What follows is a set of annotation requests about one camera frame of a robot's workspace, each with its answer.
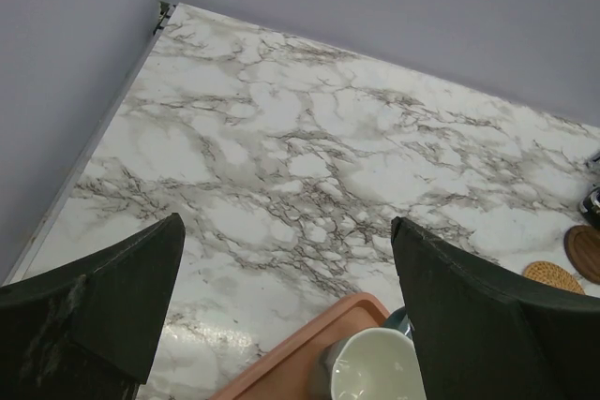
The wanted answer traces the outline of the black chip case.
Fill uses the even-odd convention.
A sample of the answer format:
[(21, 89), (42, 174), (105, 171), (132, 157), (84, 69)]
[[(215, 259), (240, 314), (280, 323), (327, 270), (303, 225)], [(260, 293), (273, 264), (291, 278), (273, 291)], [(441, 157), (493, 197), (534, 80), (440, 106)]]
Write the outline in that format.
[[(592, 174), (599, 177), (599, 153), (596, 152), (586, 162), (586, 166)], [(579, 203), (578, 209), (586, 221), (595, 229), (599, 229), (600, 204), (599, 204), (599, 180), (592, 184), (592, 189)]]

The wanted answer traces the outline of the cream cup with teal handle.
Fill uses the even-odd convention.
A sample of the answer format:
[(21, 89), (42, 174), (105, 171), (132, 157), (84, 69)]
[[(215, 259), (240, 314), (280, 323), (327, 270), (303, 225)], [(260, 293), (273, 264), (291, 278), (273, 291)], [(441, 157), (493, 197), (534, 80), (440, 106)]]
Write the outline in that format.
[(307, 391), (312, 399), (425, 399), (413, 341), (398, 330), (368, 328), (318, 356)]

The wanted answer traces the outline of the dark walnut wood coaster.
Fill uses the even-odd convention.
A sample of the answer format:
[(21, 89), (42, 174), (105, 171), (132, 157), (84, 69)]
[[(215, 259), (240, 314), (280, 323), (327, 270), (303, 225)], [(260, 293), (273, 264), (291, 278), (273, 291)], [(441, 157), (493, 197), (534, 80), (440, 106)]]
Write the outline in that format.
[(563, 246), (573, 267), (588, 281), (600, 283), (599, 231), (591, 226), (574, 226), (563, 238)]

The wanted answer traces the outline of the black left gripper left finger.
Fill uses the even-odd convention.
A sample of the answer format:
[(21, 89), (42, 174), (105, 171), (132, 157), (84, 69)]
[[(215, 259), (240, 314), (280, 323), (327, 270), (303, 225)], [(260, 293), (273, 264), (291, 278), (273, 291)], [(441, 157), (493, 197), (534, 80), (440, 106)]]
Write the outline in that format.
[(147, 382), (181, 263), (172, 214), (1, 288), (4, 399), (133, 399)]

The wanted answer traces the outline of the pink plastic tray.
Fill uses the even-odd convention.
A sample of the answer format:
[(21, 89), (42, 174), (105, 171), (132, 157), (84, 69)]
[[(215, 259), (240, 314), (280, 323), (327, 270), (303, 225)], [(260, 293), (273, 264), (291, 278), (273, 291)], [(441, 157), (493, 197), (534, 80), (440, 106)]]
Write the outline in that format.
[(347, 295), (215, 393), (217, 400), (308, 399), (308, 378), (320, 352), (367, 328), (383, 325), (389, 311), (373, 295)]

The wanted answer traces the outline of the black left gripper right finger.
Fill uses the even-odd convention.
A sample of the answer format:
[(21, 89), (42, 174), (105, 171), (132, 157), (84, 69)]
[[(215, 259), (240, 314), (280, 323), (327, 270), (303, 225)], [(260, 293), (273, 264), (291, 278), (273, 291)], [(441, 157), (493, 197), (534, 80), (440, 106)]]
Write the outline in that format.
[(596, 399), (599, 301), (470, 254), (406, 217), (391, 245), (429, 399)]

